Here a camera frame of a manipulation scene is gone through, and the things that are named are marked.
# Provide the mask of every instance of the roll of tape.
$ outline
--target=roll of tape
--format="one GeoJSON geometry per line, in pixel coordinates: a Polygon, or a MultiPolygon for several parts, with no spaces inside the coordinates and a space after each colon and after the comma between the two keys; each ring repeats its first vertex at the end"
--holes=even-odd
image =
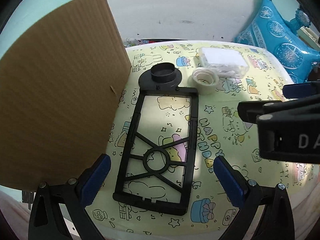
{"type": "Polygon", "coordinates": [[[198,90],[199,95],[210,95],[215,92],[219,77],[214,70],[199,67],[192,73],[192,86],[198,90]]]}

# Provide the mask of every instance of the foil balloon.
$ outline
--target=foil balloon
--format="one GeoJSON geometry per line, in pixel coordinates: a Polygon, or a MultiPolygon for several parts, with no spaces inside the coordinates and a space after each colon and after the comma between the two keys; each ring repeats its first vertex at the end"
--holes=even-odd
{"type": "Polygon", "coordinates": [[[281,17],[272,0],[262,0],[258,14],[235,42],[267,49],[284,66],[293,82],[302,83],[320,62],[319,52],[297,36],[297,30],[302,26],[310,26],[310,20],[302,10],[297,9],[295,18],[288,22],[281,17]]]}

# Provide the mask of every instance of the blue gripper pad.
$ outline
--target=blue gripper pad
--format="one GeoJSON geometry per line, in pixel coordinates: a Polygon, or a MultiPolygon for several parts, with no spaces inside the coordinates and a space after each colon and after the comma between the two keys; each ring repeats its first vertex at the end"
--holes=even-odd
{"type": "Polygon", "coordinates": [[[317,89],[311,83],[285,85],[282,89],[285,98],[305,98],[317,93],[317,89]]]}
{"type": "Polygon", "coordinates": [[[218,156],[213,161],[213,171],[234,207],[242,208],[245,202],[247,187],[245,178],[234,170],[227,160],[218,156]]]}
{"type": "Polygon", "coordinates": [[[90,169],[87,169],[90,173],[87,170],[85,171],[86,175],[89,175],[89,177],[82,185],[79,192],[80,204],[83,208],[92,204],[110,169],[111,159],[109,155],[103,154],[90,169]]]}

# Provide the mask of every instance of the yellow tablecloth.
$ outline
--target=yellow tablecloth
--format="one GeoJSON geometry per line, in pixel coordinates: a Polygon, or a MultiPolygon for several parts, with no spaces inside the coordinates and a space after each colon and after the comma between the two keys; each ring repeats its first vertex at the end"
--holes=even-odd
{"type": "MultiPolygon", "coordinates": [[[[218,155],[225,156],[245,178],[255,179],[260,185],[274,187],[279,182],[283,183],[289,195],[314,183],[318,165],[261,159],[256,125],[244,123],[239,118],[239,101],[285,100],[281,91],[288,76],[285,71],[282,74],[277,71],[278,67],[268,52],[241,44],[214,41],[146,44],[127,48],[127,52],[132,72],[120,98],[106,150],[111,157],[112,168],[93,204],[86,208],[95,223],[143,235],[192,235],[224,230],[236,215],[237,208],[231,205],[213,172],[212,163],[218,155]],[[199,96],[198,147],[188,213],[173,216],[114,201],[112,194],[118,167],[139,94],[139,76],[156,63],[171,62],[182,72],[180,86],[189,86],[188,77],[199,65],[196,55],[200,47],[236,49],[241,52],[250,70],[243,79],[220,78],[215,93],[199,96]]],[[[138,132],[158,145],[176,141],[187,135],[188,115],[189,101],[185,98],[148,97],[142,109],[138,132]]],[[[143,155],[148,148],[148,145],[136,139],[132,153],[143,155]]],[[[183,145],[167,150],[172,160],[185,158],[183,145]]],[[[151,155],[149,161],[155,169],[163,165],[161,155],[151,155]]],[[[128,174],[143,171],[141,161],[129,163],[128,174]]],[[[171,166],[163,175],[179,185],[183,170],[171,166]]],[[[154,177],[126,184],[124,191],[177,202],[180,197],[174,189],[154,177]]]]}

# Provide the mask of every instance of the cardboard box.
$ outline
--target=cardboard box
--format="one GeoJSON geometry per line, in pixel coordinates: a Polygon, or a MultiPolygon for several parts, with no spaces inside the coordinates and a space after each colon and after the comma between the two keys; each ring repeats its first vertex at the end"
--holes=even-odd
{"type": "Polygon", "coordinates": [[[105,153],[130,73],[107,0],[44,16],[0,60],[0,184],[36,191],[105,153]]]}

